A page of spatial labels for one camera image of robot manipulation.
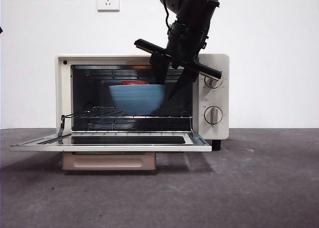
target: oven control panel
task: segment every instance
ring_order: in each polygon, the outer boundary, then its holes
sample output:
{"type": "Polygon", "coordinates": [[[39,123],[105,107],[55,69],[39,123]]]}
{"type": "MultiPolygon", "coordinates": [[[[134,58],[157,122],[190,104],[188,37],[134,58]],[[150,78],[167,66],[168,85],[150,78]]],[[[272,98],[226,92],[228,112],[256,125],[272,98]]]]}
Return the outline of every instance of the oven control panel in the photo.
{"type": "Polygon", "coordinates": [[[198,133],[204,139],[222,140],[229,136],[229,57],[200,55],[200,62],[222,71],[222,79],[199,76],[198,133]]]}

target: control knob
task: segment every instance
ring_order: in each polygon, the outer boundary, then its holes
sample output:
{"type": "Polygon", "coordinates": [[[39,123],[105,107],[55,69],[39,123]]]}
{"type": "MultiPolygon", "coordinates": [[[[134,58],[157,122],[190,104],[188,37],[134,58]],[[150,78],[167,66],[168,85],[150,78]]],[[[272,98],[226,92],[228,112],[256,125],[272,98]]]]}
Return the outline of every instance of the control knob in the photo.
{"type": "Polygon", "coordinates": [[[220,123],[221,119],[223,118],[223,113],[218,107],[209,107],[206,109],[204,117],[206,122],[211,125],[216,125],[220,123]]]}
{"type": "Polygon", "coordinates": [[[219,80],[212,79],[210,77],[205,77],[205,85],[211,89],[217,89],[223,83],[223,77],[219,80]]]}

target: toaster oven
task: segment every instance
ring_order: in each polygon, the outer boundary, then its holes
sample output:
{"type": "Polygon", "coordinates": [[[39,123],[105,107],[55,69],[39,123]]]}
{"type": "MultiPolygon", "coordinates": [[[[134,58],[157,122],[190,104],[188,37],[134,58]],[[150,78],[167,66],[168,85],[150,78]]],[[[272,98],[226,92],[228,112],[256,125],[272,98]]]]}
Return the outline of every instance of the toaster oven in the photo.
{"type": "Polygon", "coordinates": [[[63,152],[65,170],[153,170],[156,152],[219,150],[229,133],[228,56],[201,54],[200,62],[222,71],[222,79],[200,75],[170,100],[183,69],[169,68],[162,105],[148,115],[126,114],[115,106],[109,86],[123,80],[155,84],[149,60],[132,55],[57,56],[56,134],[11,150],[63,152]]]}

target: blue bowl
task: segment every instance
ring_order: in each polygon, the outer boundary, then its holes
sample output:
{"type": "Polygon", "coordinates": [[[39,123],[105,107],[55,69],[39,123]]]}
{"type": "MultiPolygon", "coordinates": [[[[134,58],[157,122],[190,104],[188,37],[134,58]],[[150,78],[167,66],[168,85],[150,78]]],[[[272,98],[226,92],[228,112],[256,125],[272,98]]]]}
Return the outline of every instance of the blue bowl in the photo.
{"type": "Polygon", "coordinates": [[[114,85],[110,92],[115,103],[128,115],[147,115],[157,110],[165,97],[165,85],[114,85]]]}

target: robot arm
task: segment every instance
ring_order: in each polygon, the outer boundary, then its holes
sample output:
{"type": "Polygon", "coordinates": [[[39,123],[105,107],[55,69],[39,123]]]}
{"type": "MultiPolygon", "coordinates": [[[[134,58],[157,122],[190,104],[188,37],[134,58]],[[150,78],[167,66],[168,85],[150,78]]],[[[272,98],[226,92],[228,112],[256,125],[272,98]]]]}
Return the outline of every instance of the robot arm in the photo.
{"type": "Polygon", "coordinates": [[[171,64],[177,69],[184,68],[170,98],[188,83],[195,82],[198,74],[219,80],[221,71],[198,63],[198,54],[206,47],[210,20],[218,0],[160,0],[167,13],[168,43],[166,49],[139,39],[134,44],[152,54],[150,63],[158,84],[164,84],[167,70],[171,64]],[[176,13],[177,20],[172,27],[168,25],[168,10],[176,13]]]}

